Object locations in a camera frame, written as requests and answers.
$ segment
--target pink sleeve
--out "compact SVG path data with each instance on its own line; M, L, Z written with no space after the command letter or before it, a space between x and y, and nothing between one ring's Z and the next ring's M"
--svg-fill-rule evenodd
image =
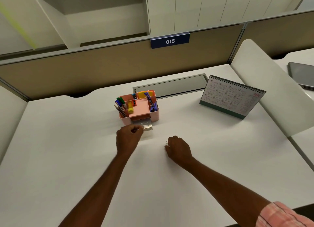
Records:
M256 227L314 227L314 222L276 201L262 209Z

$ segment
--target gray laptop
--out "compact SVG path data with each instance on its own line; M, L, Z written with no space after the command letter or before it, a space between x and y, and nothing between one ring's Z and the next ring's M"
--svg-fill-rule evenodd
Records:
M302 88L314 91L314 66L289 62L288 72Z

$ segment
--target blue label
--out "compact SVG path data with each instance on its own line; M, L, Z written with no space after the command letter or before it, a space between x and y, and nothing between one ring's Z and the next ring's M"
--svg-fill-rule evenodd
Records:
M174 46L183 43L189 43L190 40L190 33L181 33L171 36L163 36L152 38L150 40L150 45L152 49L160 48L164 46Z

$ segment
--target pink desk organizer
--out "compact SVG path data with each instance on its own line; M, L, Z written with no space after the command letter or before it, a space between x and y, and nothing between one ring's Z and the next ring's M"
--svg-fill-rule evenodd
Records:
M152 91L153 95L151 95L151 99L153 103L156 102L156 94L154 90L147 90L147 91ZM132 94L129 95L123 95L120 96L123 98L124 102L128 105L128 102L133 99ZM158 110L155 112L150 112L150 107L151 103L148 102L147 98L138 98L138 93L136 93L137 99L136 101L136 106L133 107L134 112L132 114L129 114L127 110L124 110L124 113L127 115L127 117L122 117L121 114L119 114L120 119L122 120L124 125L129 125L131 124L131 121L136 121L144 118L149 118L151 119L152 122L155 122L159 120L159 107Z

